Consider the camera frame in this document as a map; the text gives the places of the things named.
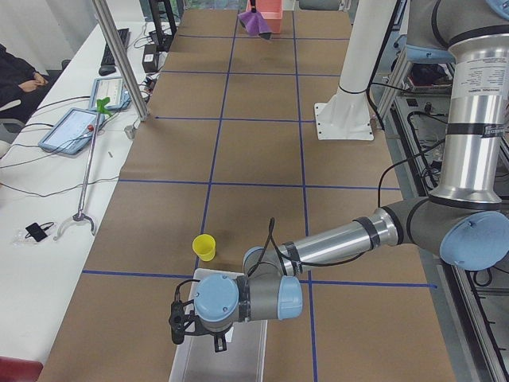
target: blue grid line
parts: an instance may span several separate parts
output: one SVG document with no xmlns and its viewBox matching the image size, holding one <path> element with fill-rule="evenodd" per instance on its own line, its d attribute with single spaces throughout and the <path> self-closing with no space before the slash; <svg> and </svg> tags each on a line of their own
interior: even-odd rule
<svg viewBox="0 0 509 382">
<path fill-rule="evenodd" d="M 233 62 L 233 52 L 235 50 L 235 36 L 237 34 L 237 25 L 238 24 L 239 24 L 239 18 L 235 18 L 235 29 L 233 32 L 233 40 L 231 41 L 230 60 L 228 62 L 228 72 L 226 75 L 226 82 L 224 84 L 223 102 L 221 104 L 221 114 L 220 114 L 219 126 L 217 127 L 216 144 L 214 146 L 214 154 L 212 156 L 212 166 L 210 169 L 210 178 L 208 179 L 207 198 L 205 199 L 204 216 L 203 216 L 203 220 L 201 221 L 200 233 L 205 232 L 205 225 L 207 223 L 208 203 L 210 201 L 210 192 L 212 190 L 212 179 L 214 178 L 214 169 L 216 167 L 217 149 L 220 144 L 221 127 L 223 126 L 224 106 L 226 104 L 226 97 L 227 97 L 227 93 L 228 93 L 228 83 L 230 81 L 231 63 Z M 197 256 L 195 264 L 194 264 L 195 270 L 198 268 L 199 263 L 200 263 L 200 259 Z"/>
<path fill-rule="evenodd" d="M 163 115 L 156 115 L 155 119 L 172 119 L 184 121 L 245 121 L 245 122 L 271 122 L 271 123 L 314 123 L 314 119 L 303 119 L 298 121 L 296 119 L 260 119 L 260 118 L 213 118 L 213 117 L 168 117 Z"/>
<path fill-rule="evenodd" d="M 179 37 L 192 37 L 192 38 L 223 38 L 223 39 L 253 39 L 256 40 L 257 37 L 250 36 L 236 36 L 236 31 L 234 37 L 229 36 L 199 36 L 195 34 L 178 34 Z M 278 37 L 272 36 L 272 40 L 310 40 L 310 41 L 350 41 L 350 38 L 334 38 L 334 37 Z"/>
<path fill-rule="evenodd" d="M 292 12 L 292 27 L 293 27 L 293 54 L 295 59 L 295 86 L 297 90 L 297 113 L 299 121 L 301 121 L 301 94 L 299 88 L 299 69 L 297 60 L 297 39 L 295 32 L 295 13 Z M 309 236 L 309 220 L 308 220 L 308 199 L 306 194 L 305 184 L 305 159 L 304 159 L 304 137 L 302 132 L 302 122 L 299 122 L 299 142 L 301 145 L 301 171 L 302 171 L 302 198 L 304 205 L 304 226 L 305 235 Z M 313 281 L 311 272 L 308 271 L 308 289 L 309 289 L 309 321 L 311 329 L 311 351 L 313 356 L 313 382 L 318 382 L 318 359 L 317 359 L 317 341 L 315 329 L 315 313 L 313 304 Z"/>
<path fill-rule="evenodd" d="M 93 271 L 83 269 L 86 275 L 108 275 L 108 276 L 132 276 L 132 277 L 154 277 L 161 279 L 192 279 L 192 275 L 174 275 L 170 273 L 142 273 L 142 272 L 117 272 L 117 271 Z"/>
<path fill-rule="evenodd" d="M 161 73 L 176 73 L 176 74 L 227 74 L 227 72 L 211 72 L 201 70 L 161 70 Z M 239 76 L 295 76 L 295 73 L 262 73 L 262 72 L 230 72 Z M 298 76 L 314 76 L 314 77 L 341 77 L 341 74 L 319 74 L 319 73 L 299 73 Z"/>
<path fill-rule="evenodd" d="M 301 284 L 312 283 L 315 285 L 340 285 L 350 287 L 389 287 L 389 288 L 426 288 L 438 289 L 435 284 L 427 283 L 380 283 L 373 281 L 334 281 L 334 280 L 300 280 Z"/>
<path fill-rule="evenodd" d="M 131 183 L 169 183 L 178 185 L 231 185 L 231 186 L 246 186 L 246 187 L 286 187 L 299 189 L 303 188 L 303 185 L 291 185 L 291 184 L 278 184 L 278 183 L 242 183 L 234 181 L 172 181 L 172 180 L 157 180 L 157 179 L 125 179 L 120 178 L 119 181 L 131 182 Z M 378 187 L 368 185 L 305 185 L 307 189 L 362 189 L 375 191 Z M 382 191 L 399 191 L 397 187 L 382 187 Z"/>
</svg>

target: keyboard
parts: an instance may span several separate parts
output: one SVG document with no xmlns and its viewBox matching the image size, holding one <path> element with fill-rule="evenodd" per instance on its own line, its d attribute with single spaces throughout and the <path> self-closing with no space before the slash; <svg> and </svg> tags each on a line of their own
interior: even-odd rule
<svg viewBox="0 0 509 382">
<path fill-rule="evenodd" d="M 122 45 L 124 48 L 127 48 L 127 42 L 129 40 L 129 28 L 117 29 L 119 32 L 120 40 L 122 41 Z M 101 60 L 101 66 L 114 66 L 115 59 L 113 57 L 113 53 L 110 50 L 108 44 L 104 47 L 103 59 Z"/>
</svg>

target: blue tablet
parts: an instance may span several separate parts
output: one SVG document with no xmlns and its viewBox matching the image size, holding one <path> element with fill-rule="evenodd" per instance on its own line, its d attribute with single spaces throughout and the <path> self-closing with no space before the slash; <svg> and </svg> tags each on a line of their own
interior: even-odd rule
<svg viewBox="0 0 509 382">
<path fill-rule="evenodd" d="M 97 113 L 78 108 L 70 109 L 39 142 L 44 151 L 56 154 L 77 154 L 90 142 L 92 131 L 89 126 L 95 125 Z M 99 118 L 99 125 L 104 122 L 104 115 Z"/>
<path fill-rule="evenodd" d="M 88 103 L 88 110 L 97 110 L 97 99 L 110 97 L 110 102 L 106 109 L 116 111 L 123 109 L 129 105 L 129 92 L 124 86 L 122 77 L 96 78 Z"/>
</svg>

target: green clip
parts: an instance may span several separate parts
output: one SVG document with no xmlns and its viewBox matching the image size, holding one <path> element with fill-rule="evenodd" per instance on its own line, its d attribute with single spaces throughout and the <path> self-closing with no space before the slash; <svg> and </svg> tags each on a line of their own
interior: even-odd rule
<svg viewBox="0 0 509 382">
<path fill-rule="evenodd" d="M 111 111 L 106 109 L 106 105 L 110 102 L 110 97 L 106 97 L 104 99 L 97 99 L 97 112 L 100 114 L 106 114 L 108 116 L 112 116 Z"/>
</svg>

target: black box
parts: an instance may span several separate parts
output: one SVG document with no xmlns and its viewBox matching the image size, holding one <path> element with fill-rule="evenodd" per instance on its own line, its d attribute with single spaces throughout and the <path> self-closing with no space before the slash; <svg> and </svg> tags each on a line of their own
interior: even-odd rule
<svg viewBox="0 0 509 382">
<path fill-rule="evenodd" d="M 142 62 L 143 70 L 145 70 L 145 73 L 157 72 L 158 63 L 159 63 L 159 52 L 157 51 L 157 46 L 155 44 L 145 45 Z"/>
</svg>

